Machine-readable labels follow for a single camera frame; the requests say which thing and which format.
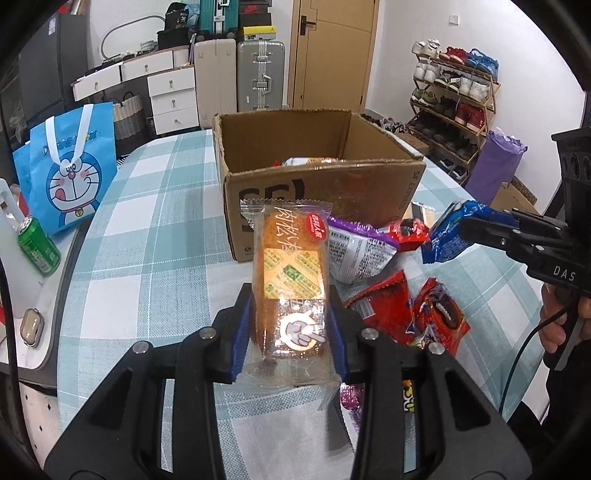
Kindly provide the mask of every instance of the white suitcase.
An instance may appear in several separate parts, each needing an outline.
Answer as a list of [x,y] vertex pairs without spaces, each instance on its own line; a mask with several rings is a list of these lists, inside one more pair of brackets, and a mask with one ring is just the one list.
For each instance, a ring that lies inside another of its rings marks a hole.
[[236,112],[236,41],[197,42],[194,62],[199,125],[211,128],[216,113]]

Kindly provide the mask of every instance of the green soda can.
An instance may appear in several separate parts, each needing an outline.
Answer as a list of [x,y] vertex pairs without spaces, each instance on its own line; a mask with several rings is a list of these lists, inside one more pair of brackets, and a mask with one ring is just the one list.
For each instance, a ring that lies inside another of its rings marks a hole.
[[25,218],[18,228],[18,244],[42,274],[51,275],[60,265],[60,251],[36,218]]

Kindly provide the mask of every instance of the red candy wrapper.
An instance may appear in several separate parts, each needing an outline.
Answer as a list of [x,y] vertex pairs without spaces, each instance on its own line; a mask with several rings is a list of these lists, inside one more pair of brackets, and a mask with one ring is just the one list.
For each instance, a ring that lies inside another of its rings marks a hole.
[[363,322],[408,345],[417,336],[414,328],[413,303],[403,271],[366,288],[345,302],[358,312]]
[[439,342],[456,356],[460,340],[470,325],[443,283],[429,278],[414,302],[414,320],[423,334],[416,346]]
[[408,218],[387,224],[378,232],[396,240],[398,252],[412,252],[429,240],[429,228],[418,218]]

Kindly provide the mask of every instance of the red sneaker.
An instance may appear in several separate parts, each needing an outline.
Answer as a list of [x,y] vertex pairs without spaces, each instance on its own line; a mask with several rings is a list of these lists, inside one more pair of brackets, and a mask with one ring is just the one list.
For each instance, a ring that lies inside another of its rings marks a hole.
[[468,59],[468,54],[466,50],[462,48],[452,48],[448,47],[447,51],[444,53],[446,57],[449,57],[449,61],[453,61],[455,63],[461,63],[464,65],[464,62]]
[[486,123],[486,114],[484,113],[484,110],[475,107],[471,108],[472,114],[470,115],[470,119],[468,120],[466,126],[474,133],[478,133],[482,130]]
[[466,126],[468,120],[472,116],[472,107],[467,103],[460,102],[457,104],[456,122],[460,125]]

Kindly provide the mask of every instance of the storage box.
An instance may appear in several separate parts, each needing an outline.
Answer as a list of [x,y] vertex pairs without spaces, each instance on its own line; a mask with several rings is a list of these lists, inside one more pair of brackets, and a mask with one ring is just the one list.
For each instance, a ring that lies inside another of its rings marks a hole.
[[509,210],[517,208],[524,212],[539,215],[535,207],[511,183],[503,183],[495,199],[491,203],[495,210]]
[[[381,227],[402,217],[425,170],[375,125],[340,110],[276,110],[216,115],[213,140],[232,255],[252,260],[254,236],[240,200],[324,200],[333,214]],[[273,167],[291,157],[350,160]]]

